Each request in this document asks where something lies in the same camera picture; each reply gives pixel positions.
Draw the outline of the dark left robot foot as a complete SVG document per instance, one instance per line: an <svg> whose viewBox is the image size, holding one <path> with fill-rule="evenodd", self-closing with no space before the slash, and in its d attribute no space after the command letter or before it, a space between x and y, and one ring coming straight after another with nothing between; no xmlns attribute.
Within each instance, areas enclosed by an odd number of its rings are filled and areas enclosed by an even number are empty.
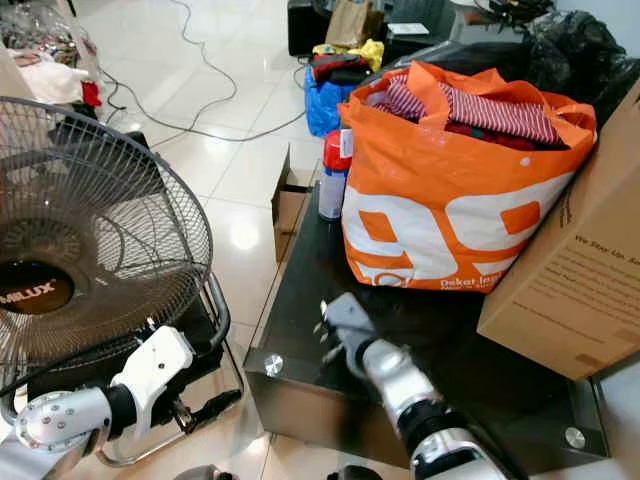
<svg viewBox="0 0 640 480"><path fill-rule="evenodd" d="M201 465L187 468L175 475L173 480L237 480L237 476L216 465Z"/></svg>

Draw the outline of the dark robot foot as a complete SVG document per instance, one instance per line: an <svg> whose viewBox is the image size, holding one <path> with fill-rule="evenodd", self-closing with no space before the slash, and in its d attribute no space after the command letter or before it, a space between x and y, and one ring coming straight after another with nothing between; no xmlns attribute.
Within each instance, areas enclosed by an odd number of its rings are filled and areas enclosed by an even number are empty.
<svg viewBox="0 0 640 480"><path fill-rule="evenodd" d="M237 480L237 476L216 465L201 465L187 468L175 475L173 480Z"/></svg>
<svg viewBox="0 0 640 480"><path fill-rule="evenodd" d="M339 467L337 471L330 472L325 476L325 480L383 480L383 477L371 468L347 465Z"/></svg>

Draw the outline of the small open cardboard box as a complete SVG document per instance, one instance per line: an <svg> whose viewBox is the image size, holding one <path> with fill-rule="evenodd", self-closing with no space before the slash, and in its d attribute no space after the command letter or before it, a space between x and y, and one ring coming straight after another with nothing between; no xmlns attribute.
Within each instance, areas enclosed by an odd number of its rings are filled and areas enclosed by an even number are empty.
<svg viewBox="0 0 640 480"><path fill-rule="evenodd" d="M282 169L270 198L273 244L278 264L287 260L303 209L310 201L315 186L315 170L307 169L306 166L302 170L294 168L293 148L285 148Z"/></svg>

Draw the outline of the dark right robot foot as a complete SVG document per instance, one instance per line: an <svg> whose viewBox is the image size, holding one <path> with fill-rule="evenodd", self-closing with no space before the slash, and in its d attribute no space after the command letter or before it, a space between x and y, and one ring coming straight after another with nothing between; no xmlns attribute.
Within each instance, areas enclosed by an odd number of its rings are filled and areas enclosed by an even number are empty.
<svg viewBox="0 0 640 480"><path fill-rule="evenodd" d="M371 468L347 465L339 467L337 471L330 472L325 476L325 480L383 480L383 477Z"/></svg>

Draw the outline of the black glass low table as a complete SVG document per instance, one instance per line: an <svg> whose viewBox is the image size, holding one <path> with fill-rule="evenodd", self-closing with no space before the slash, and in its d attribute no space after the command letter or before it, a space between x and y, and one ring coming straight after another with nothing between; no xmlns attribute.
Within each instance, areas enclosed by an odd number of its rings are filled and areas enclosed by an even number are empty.
<svg viewBox="0 0 640 480"><path fill-rule="evenodd" d="M243 370L265 430L404 467L410 462L374 393L315 326L321 303L355 294L384 338L410 349L443 396L483 421L529 474L608 460L599 387L573 381L477 333L477 293L411 291L358 283L349 270L339 224L303 197L291 251L256 346Z"/></svg>

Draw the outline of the spray can with red cap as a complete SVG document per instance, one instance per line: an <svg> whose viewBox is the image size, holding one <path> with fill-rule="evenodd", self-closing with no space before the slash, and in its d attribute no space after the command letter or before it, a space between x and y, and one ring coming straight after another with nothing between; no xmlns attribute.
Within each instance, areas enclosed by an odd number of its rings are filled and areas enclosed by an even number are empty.
<svg viewBox="0 0 640 480"><path fill-rule="evenodd" d="M338 129L325 136L323 170L317 187L317 214L329 221L342 216L349 169L355 157L352 129Z"/></svg>

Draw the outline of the orange white shopping bag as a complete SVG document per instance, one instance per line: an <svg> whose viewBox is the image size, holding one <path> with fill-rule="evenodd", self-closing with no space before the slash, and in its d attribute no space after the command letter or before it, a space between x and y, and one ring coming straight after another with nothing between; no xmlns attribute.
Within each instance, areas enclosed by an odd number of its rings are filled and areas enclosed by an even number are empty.
<svg viewBox="0 0 640 480"><path fill-rule="evenodd" d="M372 106L407 76L425 106L419 123ZM564 150L521 151L445 131L440 87L535 104ZM340 105L355 136L342 216L358 282L424 291L492 291L521 255L596 142L593 105L507 81L498 70L466 76L424 61L390 70Z"/></svg>

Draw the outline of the blue plastic bag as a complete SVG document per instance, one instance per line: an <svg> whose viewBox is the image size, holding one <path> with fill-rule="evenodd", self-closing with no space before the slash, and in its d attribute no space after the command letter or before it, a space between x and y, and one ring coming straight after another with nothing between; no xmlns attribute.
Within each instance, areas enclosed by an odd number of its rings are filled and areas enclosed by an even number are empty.
<svg viewBox="0 0 640 480"><path fill-rule="evenodd" d="M303 70L303 100L305 118L311 136L325 137L342 125L338 105L346 102L355 86L317 81L314 69Z"/></svg>

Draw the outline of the large brown cardboard box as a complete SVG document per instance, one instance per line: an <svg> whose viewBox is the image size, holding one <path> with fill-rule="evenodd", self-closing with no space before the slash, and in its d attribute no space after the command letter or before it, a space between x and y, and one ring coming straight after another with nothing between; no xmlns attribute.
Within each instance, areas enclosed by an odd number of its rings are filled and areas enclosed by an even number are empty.
<svg viewBox="0 0 640 480"><path fill-rule="evenodd" d="M575 381L640 351L640 79L486 297L477 333Z"/></svg>

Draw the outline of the red white striped cloth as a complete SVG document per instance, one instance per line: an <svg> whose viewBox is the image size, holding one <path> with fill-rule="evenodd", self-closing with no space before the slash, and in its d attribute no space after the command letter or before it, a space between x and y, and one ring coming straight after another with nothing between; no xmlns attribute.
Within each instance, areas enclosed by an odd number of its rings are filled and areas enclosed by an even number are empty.
<svg viewBox="0 0 640 480"><path fill-rule="evenodd" d="M407 76L390 79L390 86L379 100L372 102L372 106L408 122L419 123L425 106L408 88L407 79ZM447 132L521 151L566 148L538 105L485 99L460 92L448 84L443 84L440 90L447 96L451 109L445 124Z"/></svg>

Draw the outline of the yellow cloth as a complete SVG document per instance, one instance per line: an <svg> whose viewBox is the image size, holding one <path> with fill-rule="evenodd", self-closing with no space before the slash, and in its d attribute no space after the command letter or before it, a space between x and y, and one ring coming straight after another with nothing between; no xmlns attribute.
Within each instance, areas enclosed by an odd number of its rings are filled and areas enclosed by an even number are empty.
<svg viewBox="0 0 640 480"><path fill-rule="evenodd" d="M320 55L338 55L338 54L355 54L360 55L369 63L372 70L379 70L383 64L383 54L385 46L383 42L367 38L364 45L358 47L344 47L332 44L321 44L312 47L312 54Z"/></svg>

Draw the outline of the brown paper bag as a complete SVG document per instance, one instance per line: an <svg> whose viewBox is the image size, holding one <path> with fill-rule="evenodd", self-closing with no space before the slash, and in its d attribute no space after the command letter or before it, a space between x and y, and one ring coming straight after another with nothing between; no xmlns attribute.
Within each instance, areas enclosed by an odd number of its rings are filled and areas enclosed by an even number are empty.
<svg viewBox="0 0 640 480"><path fill-rule="evenodd" d="M355 49L380 31L385 20L378 0L333 0L325 44Z"/></svg>

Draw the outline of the white paper sheet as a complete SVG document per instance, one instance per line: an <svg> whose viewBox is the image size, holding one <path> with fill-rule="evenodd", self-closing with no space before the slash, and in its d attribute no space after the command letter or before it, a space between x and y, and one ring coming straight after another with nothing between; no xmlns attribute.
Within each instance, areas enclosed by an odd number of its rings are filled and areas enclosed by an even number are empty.
<svg viewBox="0 0 640 480"><path fill-rule="evenodd" d="M387 33L389 36L428 36L431 31L425 24L419 22L412 23L388 23Z"/></svg>

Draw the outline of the black garbage bag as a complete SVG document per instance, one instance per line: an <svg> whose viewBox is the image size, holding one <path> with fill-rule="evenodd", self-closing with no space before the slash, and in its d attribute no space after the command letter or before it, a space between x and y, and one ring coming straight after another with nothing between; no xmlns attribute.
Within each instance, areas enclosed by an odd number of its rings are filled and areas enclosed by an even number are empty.
<svg viewBox="0 0 640 480"><path fill-rule="evenodd" d="M640 58L628 55L593 14L549 12L527 23L526 31L526 81L593 105L600 124L640 81Z"/></svg>

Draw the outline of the clear plastic bag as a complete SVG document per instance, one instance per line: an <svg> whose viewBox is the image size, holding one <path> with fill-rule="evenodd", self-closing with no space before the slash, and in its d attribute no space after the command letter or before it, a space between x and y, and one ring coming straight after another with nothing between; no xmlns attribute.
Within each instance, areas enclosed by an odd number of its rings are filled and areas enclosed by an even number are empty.
<svg viewBox="0 0 640 480"><path fill-rule="evenodd" d="M17 67L40 63L100 73L99 50L70 12L69 0L8 0L0 6L1 41Z"/></svg>

